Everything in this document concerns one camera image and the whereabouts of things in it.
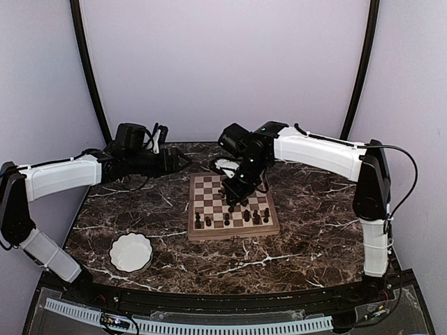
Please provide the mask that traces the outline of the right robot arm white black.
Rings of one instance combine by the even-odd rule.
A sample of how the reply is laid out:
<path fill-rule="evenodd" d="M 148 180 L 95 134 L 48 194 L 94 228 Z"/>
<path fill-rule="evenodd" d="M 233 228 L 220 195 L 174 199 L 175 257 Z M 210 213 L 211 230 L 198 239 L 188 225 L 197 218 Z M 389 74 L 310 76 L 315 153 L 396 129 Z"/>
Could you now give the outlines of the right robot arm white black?
<path fill-rule="evenodd" d="M 407 155 L 400 147 L 349 142 L 269 121 L 254 131 L 238 124 L 227 126 L 218 139 L 219 146 L 238 161 L 228 171 L 222 185 L 228 205 L 244 202 L 263 182 L 263 175 L 275 163 L 297 163 L 342 177 L 355 184 L 353 213 L 362 226 L 363 273 L 356 296 L 370 303 L 383 292 L 383 277 L 392 246 L 391 224 L 397 206 L 391 205 L 391 179 L 387 150 Z"/>

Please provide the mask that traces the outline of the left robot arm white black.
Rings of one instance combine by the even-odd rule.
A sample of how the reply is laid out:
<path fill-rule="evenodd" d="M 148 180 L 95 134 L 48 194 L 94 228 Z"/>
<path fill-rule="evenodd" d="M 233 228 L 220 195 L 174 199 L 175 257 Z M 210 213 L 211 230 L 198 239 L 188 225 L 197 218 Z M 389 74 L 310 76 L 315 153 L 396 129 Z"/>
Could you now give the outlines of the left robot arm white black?
<path fill-rule="evenodd" d="M 190 164 L 191 159 L 175 147 L 127 156 L 87 150 L 76 157 L 35 165 L 6 162 L 1 166 L 1 246 L 7 251 L 22 249 L 71 285 L 72 294 L 83 304 L 93 304 L 98 299 L 98 288 L 87 280 L 89 271 L 38 228 L 31 217 L 31 203 L 135 174 L 159 178 Z"/>

